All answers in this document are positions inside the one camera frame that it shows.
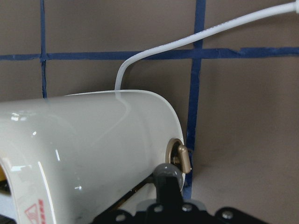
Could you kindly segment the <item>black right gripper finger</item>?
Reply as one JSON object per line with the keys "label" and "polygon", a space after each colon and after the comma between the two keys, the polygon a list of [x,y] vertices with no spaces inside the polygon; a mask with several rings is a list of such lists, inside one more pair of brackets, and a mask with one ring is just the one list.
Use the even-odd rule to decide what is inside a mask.
{"label": "black right gripper finger", "polygon": [[156,202],[149,206],[150,211],[180,211],[183,205],[181,189],[184,184],[179,168],[170,163],[162,163],[153,171],[156,187]]}

